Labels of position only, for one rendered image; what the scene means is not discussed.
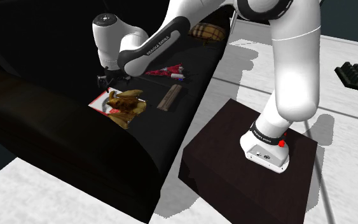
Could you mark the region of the red and white book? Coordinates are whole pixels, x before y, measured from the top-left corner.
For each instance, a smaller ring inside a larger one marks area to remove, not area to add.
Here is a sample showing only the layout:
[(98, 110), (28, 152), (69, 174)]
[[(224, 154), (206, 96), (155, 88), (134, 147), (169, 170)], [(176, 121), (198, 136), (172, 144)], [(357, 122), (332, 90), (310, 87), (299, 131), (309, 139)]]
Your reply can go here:
[(102, 113), (103, 115), (108, 115), (111, 113), (119, 113), (120, 110), (112, 108), (107, 103), (109, 102), (109, 95), (110, 93), (114, 93), (114, 97), (116, 97), (117, 94), (120, 94), (121, 91), (111, 88), (108, 88), (108, 91), (103, 91), (96, 99), (94, 99), (89, 106), (93, 108), (94, 110), (98, 111), (99, 113)]

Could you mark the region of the brown banana peel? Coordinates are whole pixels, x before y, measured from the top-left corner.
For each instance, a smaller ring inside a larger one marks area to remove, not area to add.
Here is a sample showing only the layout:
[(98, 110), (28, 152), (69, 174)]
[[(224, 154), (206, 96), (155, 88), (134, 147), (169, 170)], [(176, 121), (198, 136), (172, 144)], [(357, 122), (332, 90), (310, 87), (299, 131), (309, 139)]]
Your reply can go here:
[(123, 129), (128, 129), (128, 124), (146, 110), (146, 101), (139, 100), (142, 90), (127, 90), (120, 94), (115, 91), (109, 93), (107, 105), (117, 109), (117, 113), (110, 113), (108, 117)]

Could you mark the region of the brown rectangular bar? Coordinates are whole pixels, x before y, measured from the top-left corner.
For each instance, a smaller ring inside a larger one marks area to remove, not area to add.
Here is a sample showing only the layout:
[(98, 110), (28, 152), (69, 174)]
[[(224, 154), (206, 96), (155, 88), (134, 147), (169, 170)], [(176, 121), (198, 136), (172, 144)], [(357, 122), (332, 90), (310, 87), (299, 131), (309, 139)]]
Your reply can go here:
[(172, 85), (170, 90), (165, 94), (164, 98), (161, 100), (159, 105), (157, 106), (158, 109), (163, 111), (168, 111), (169, 107), (172, 105), (174, 100), (176, 99), (178, 93), (181, 91), (181, 85)]

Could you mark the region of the black sofa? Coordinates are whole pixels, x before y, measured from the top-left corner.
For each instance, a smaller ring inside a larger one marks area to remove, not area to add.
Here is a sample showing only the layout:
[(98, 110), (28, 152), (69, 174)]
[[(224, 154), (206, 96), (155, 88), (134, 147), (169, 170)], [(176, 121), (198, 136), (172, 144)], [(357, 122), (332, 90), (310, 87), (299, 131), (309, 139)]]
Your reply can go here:
[(105, 12), (154, 33), (169, 0), (0, 0), (0, 143), (17, 157), (148, 223), (162, 185), (226, 48), (183, 36), (151, 65), (182, 64), (185, 79), (168, 111), (158, 104), (171, 78), (113, 84), (139, 89), (145, 112), (128, 129), (92, 109), (102, 72), (92, 22)]

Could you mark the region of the tan plaid cushion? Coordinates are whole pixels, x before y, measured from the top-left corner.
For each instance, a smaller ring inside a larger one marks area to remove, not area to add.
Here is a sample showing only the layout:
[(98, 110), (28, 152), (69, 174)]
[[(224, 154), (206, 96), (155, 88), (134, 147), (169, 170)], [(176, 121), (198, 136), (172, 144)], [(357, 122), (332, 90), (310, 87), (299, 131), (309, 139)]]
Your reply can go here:
[(188, 31), (188, 35), (206, 41), (222, 41), (226, 37), (225, 30), (217, 25), (198, 23)]

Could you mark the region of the dark brown robot stand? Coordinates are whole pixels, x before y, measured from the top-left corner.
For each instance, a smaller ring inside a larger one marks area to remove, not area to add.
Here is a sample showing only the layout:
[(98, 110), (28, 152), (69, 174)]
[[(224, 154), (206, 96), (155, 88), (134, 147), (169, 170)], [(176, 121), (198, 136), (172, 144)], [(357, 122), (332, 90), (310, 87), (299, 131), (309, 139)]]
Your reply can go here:
[(240, 147), (258, 115), (229, 99), (184, 148), (179, 179), (231, 224), (303, 224), (317, 142), (289, 129), (288, 168), (262, 167)]

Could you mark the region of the black ridged block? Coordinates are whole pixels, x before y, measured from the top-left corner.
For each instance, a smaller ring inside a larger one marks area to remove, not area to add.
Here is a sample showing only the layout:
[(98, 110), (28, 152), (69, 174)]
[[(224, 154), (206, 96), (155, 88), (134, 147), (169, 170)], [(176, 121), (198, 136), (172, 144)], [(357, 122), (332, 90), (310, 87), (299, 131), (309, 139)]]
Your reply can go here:
[(345, 62), (341, 67), (336, 67), (334, 71), (345, 87), (358, 90), (358, 64)]

